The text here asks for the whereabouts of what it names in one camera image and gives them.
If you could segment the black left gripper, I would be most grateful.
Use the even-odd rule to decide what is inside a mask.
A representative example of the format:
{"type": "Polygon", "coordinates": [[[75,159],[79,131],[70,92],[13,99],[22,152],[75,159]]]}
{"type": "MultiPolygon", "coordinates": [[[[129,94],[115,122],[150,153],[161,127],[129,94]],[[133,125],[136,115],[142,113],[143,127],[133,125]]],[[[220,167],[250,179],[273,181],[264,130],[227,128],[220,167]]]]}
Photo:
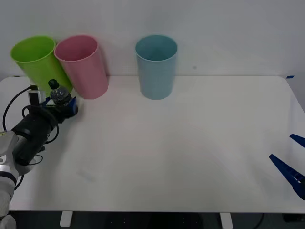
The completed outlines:
{"type": "Polygon", "coordinates": [[[68,105],[63,107],[56,106],[54,101],[50,97],[47,97],[45,101],[39,104],[39,107],[43,107],[49,111],[59,124],[63,123],[66,119],[74,117],[78,113],[76,97],[72,98],[68,105]]]}

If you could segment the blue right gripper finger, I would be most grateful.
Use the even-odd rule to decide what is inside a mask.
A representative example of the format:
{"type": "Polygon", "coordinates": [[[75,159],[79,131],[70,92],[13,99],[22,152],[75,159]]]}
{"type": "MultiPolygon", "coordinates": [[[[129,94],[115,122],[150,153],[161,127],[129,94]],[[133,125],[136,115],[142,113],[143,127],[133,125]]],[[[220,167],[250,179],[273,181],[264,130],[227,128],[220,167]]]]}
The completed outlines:
{"type": "Polygon", "coordinates": [[[302,199],[305,199],[305,176],[297,172],[295,169],[284,163],[282,160],[271,154],[269,156],[273,164],[277,167],[279,172],[292,186],[295,193],[302,199]]]}
{"type": "Polygon", "coordinates": [[[305,147],[305,138],[295,135],[295,134],[291,134],[289,136],[291,139],[293,139],[294,141],[296,141],[298,144],[300,144],[302,147],[305,147]]]}

